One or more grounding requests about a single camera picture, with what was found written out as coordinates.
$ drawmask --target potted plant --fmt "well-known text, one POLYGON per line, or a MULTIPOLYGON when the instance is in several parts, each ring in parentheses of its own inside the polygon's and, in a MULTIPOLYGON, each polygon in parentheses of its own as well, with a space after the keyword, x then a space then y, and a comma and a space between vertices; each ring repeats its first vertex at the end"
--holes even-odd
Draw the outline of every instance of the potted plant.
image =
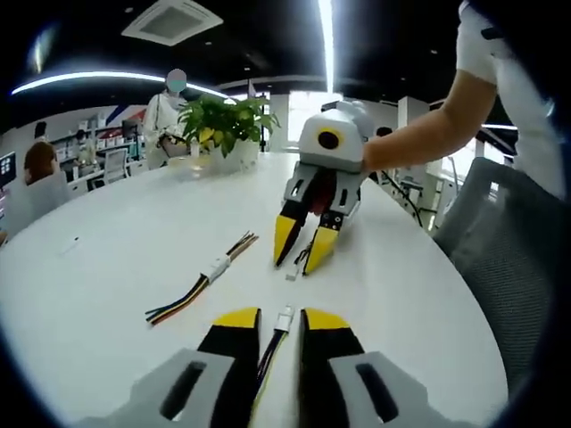
POLYGON ((249 98, 225 102, 222 98, 202 95, 186 104, 178 116, 184 127, 183 136, 193 138, 209 151, 213 162, 224 172, 240 169, 241 165, 257 159, 261 127, 270 134, 279 127, 277 116, 264 113, 265 98, 249 98))

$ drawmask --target ceiling air conditioner vent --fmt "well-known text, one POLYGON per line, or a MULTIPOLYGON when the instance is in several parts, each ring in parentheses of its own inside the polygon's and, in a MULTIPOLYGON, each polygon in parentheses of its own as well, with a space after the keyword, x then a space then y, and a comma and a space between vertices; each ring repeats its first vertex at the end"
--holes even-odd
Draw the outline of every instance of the ceiling air conditioner vent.
POLYGON ((174 46, 222 22, 220 17, 191 0, 159 0, 121 34, 174 46))

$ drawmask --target green leaves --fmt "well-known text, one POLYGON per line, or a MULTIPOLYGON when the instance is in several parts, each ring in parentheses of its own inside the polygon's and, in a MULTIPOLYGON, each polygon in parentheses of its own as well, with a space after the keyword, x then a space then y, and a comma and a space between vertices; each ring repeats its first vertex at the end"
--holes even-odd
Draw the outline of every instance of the green leaves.
POLYGON ((267 128, 270 134, 274 127, 280 127, 276 114, 264 113, 264 107, 269 103, 265 98, 234 101, 234 104, 226 104, 221 98, 202 95, 187 103, 178 116, 178 122, 184 124, 186 140, 212 141, 214 146, 220 146, 226 157, 234 150, 238 139, 258 143, 261 127, 267 128))

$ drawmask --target white plant pot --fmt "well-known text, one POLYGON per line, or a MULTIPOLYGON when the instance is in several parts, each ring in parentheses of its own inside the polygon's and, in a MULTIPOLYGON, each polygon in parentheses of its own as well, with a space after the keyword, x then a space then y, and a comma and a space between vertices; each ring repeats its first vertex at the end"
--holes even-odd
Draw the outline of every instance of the white plant pot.
POLYGON ((221 174, 232 174, 253 168, 258 161, 260 146, 252 141, 236 141, 234 150, 226 158, 220 146, 211 148, 212 166, 221 174))

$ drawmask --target white round table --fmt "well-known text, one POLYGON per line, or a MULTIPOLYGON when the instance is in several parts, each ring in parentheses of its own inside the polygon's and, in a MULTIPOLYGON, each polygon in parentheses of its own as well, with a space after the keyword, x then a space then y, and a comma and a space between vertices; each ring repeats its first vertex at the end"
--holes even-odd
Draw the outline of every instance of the white round table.
POLYGON ((274 269, 274 225, 296 159, 262 154, 253 171, 196 181, 147 172, 61 206, 0 251, 4 333, 56 417, 108 415, 133 382, 197 347, 231 310, 262 309, 263 350, 286 304, 297 314, 252 426, 297 426, 294 353, 305 307, 344 317, 366 351, 381 351, 424 384, 444 416, 493 417, 508 393, 484 314, 433 240, 370 180, 325 265, 286 280, 291 255, 317 227, 310 215, 288 263, 274 269), (184 295, 247 230, 260 240, 191 306, 149 328, 145 311, 184 295))

